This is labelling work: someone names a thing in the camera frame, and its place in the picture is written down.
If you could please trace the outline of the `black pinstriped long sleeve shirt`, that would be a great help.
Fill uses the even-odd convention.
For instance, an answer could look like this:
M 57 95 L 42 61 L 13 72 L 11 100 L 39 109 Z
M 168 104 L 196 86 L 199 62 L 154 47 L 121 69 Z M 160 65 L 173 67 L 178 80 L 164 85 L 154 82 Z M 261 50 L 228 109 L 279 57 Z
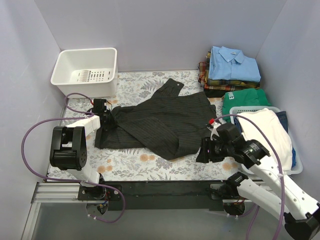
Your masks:
M 184 84 L 168 79 L 151 98 L 117 106 L 96 132 L 98 149 L 147 148 L 165 160 L 196 154 L 209 136 L 216 107 L 204 92 L 180 96 Z

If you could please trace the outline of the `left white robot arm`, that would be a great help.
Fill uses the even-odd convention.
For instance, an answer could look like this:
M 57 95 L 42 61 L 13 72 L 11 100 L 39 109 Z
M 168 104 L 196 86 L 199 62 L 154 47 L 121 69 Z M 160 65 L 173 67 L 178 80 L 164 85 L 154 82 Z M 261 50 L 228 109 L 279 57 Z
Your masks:
M 79 181 L 83 193 L 95 200 L 108 200 L 111 193 L 118 195 L 120 189 L 105 187 L 103 176 L 90 166 L 86 138 L 100 129 L 111 111 L 106 99 L 96 98 L 92 104 L 90 113 L 94 116 L 53 129 L 49 161 L 51 166 L 68 172 Z

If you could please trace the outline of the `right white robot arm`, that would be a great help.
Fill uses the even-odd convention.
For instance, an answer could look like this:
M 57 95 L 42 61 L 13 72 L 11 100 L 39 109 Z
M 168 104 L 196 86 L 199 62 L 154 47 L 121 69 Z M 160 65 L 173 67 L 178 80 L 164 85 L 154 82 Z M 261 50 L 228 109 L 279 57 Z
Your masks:
M 213 118 L 206 127 L 209 137 L 202 139 L 197 162 L 221 162 L 233 158 L 261 178 L 272 190 L 257 185 L 246 174 L 236 172 L 225 184 L 213 190 L 222 198 L 239 197 L 252 201 L 279 220 L 294 240 L 311 240 L 320 231 L 320 203 L 302 190 L 283 172 L 279 156 L 270 154 L 259 141 L 245 140 L 232 123 L 217 124 Z

